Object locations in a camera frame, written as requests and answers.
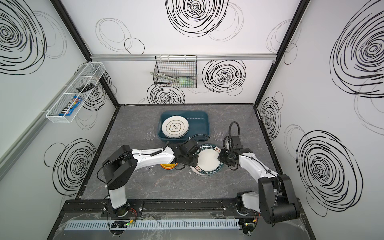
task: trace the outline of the black wire basket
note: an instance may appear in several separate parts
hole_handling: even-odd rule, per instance
[[[152,75],[156,86],[197,87],[196,55],[162,55],[155,59]]]

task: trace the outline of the black frame edge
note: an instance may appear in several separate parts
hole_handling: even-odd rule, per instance
[[[276,60],[272,64],[271,68],[269,69],[268,74],[264,80],[263,86],[261,87],[259,94],[257,95],[256,101],[255,101],[256,107],[259,106],[260,102],[262,101],[262,98],[263,98],[273,76],[275,75],[277,67],[279,66],[281,60],[283,59],[284,53],[285,53],[285,51],[286,51],[286,49],[287,49],[287,47],[291,41],[293,34],[296,31],[297,26],[299,25],[299,23],[301,21],[301,17],[303,16],[309,2],[310,2],[310,0],[301,0],[300,1],[299,5],[296,9],[296,12],[292,18],[292,21],[288,27],[288,30],[285,33],[283,41],[281,42],[279,50],[277,51]]]
[[[172,104],[121,104],[123,106],[206,106],[206,105],[254,105],[254,103],[172,103]]]
[[[50,1],[53,7],[56,9],[56,12],[59,14],[61,20],[67,27],[68,31],[70,32],[73,40],[79,47],[81,53],[84,55],[85,60],[92,61],[91,52],[88,50],[87,46],[85,45],[85,42],[83,41],[79,32],[77,31],[63,3],[60,0],[50,0]]]
[[[299,203],[299,209],[300,209],[300,217],[303,220],[303,224],[305,226],[305,229],[308,232],[308,236],[310,237],[311,240],[316,240],[316,237],[314,236],[314,233],[312,231],[310,222],[308,221],[307,215],[305,214],[303,205],[300,202],[300,199],[297,198],[297,202]]]
[[[278,174],[283,174],[283,170],[281,169],[279,160],[277,159],[277,156],[276,156],[276,153],[275,153],[275,149],[273,148],[273,146],[272,146],[272,142],[271,142],[271,140],[269,139],[269,136],[268,136],[268,133],[267,133],[267,131],[266,131],[266,129],[265,129],[264,123],[263,123],[263,121],[260,119],[260,113],[259,113],[259,110],[256,108],[255,105],[253,106],[253,109],[254,109],[254,111],[255,111],[256,118],[257,118],[257,121],[259,122],[260,128],[261,128],[261,130],[262,130],[262,132],[263,132],[264,140],[265,140],[265,143],[266,143],[266,145],[267,145],[267,147],[268,147],[269,153],[271,154],[273,164],[275,165],[275,168],[276,168],[276,172],[277,172]]]
[[[112,129],[112,126],[115,122],[115,119],[116,119],[116,116],[118,115],[118,112],[120,110],[120,107],[121,105],[119,105],[116,109],[115,109],[115,112],[113,113],[112,115],[112,118],[111,120],[109,121],[109,124],[108,124],[108,127],[107,129],[105,130],[105,133],[103,135],[103,138],[101,139],[101,142],[99,144],[99,147],[97,148],[96,150],[96,153],[95,153],[95,156],[93,157],[92,159],[92,162],[91,162],[91,165],[89,166],[88,170],[87,170],[87,174],[85,175],[85,178],[79,188],[79,191],[77,192],[76,194],[76,198],[75,199],[80,199],[81,196],[83,195],[84,191],[85,191],[85,188],[86,188],[86,185],[88,184],[88,180],[91,178],[91,175],[92,175],[92,172],[93,172],[93,169],[95,168],[96,166],[96,163],[100,157],[100,154],[101,154],[101,151],[103,150],[103,147],[105,145],[105,142],[107,141],[107,138],[108,138],[108,135],[109,133],[111,132],[111,129]]]
[[[77,47],[83,54],[86,61],[92,61],[91,59],[91,52],[89,51],[87,45],[83,41],[82,37],[80,36],[80,33],[77,31],[74,23],[71,20],[71,17],[69,16],[67,10],[65,9],[63,3],[61,0],[50,0],[53,7],[56,9],[57,14],[60,16],[61,20],[67,27],[68,31],[70,32],[73,40],[75,41]],[[108,95],[109,99],[111,100],[113,106],[117,108],[119,106],[119,103],[115,97],[115,95],[112,93],[110,87],[108,86],[107,82],[105,81],[104,77],[102,76],[99,80],[101,86],[104,88],[106,94]]]
[[[81,209],[76,207],[75,204],[73,203],[75,201],[74,199],[72,200],[66,200],[63,207],[60,210],[60,213],[53,224],[53,227],[47,237],[47,240],[53,240],[55,233],[57,229],[59,228],[61,222],[63,221],[64,215],[66,213],[71,213],[71,212],[78,212],[78,213],[97,213],[101,212],[103,210],[103,203],[102,200],[83,200],[81,206]]]

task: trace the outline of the red wire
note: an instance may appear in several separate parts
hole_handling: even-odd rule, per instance
[[[137,212],[136,212],[136,210],[135,210],[135,209],[133,209],[133,208],[131,208],[131,209],[135,211],[135,214],[136,214],[136,216],[137,216]]]
[[[255,219],[256,219],[256,222],[257,222],[257,214],[256,214],[256,212],[254,210],[252,210],[252,211],[255,213]]]
[[[136,215],[136,213],[135,213],[134,211],[132,211],[132,210],[129,210],[129,209],[128,209],[128,211],[130,211],[130,212],[133,212],[133,213]]]

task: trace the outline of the candy package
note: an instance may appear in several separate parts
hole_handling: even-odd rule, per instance
[[[67,106],[65,106],[65,108],[61,111],[61,113],[59,113],[59,116],[70,116],[73,112],[73,110],[75,110],[75,108],[77,108],[80,103],[82,102],[83,100],[81,98],[77,98],[74,96],[71,101],[67,104]]]

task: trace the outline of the orange bowl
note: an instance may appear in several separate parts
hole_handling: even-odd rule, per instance
[[[172,170],[175,168],[175,166],[177,166],[177,163],[175,164],[160,164],[162,168],[164,168],[165,170]]]

